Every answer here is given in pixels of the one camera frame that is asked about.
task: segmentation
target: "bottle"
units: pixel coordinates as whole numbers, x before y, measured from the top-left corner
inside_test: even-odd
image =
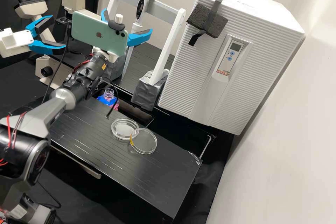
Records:
[[[114,90],[113,89],[105,89],[105,92],[103,95],[98,96],[98,101],[104,103],[105,105],[109,107],[113,107],[114,103],[116,102],[117,98],[114,97]],[[118,111],[119,108],[119,100],[117,101],[116,105],[114,106],[114,110]]]

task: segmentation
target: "black foam block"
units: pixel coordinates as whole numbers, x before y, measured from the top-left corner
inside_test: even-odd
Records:
[[[216,13],[208,29],[205,29],[204,23],[207,21],[210,12],[211,9],[205,7],[202,4],[198,4],[189,16],[187,23],[195,26],[198,29],[205,30],[206,34],[213,38],[218,38],[228,20]]]

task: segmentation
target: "control panel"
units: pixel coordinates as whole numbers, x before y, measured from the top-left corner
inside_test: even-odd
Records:
[[[243,43],[232,39],[216,72],[228,76],[243,47]]]

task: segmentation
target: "green smartphone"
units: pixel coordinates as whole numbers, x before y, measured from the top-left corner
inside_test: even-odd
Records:
[[[128,38],[126,30],[117,32],[104,21],[81,12],[75,11],[72,15],[71,34],[73,38],[103,51],[111,51],[118,56],[125,54]]]

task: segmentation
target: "petri dish lid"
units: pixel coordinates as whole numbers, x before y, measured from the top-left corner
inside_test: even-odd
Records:
[[[131,134],[136,137],[135,130],[138,128],[139,125],[129,118],[119,118],[111,124],[113,135],[122,140],[129,140]]]
[[[155,151],[158,140],[156,136],[147,128],[138,128],[129,138],[133,149],[141,154],[151,154]]]

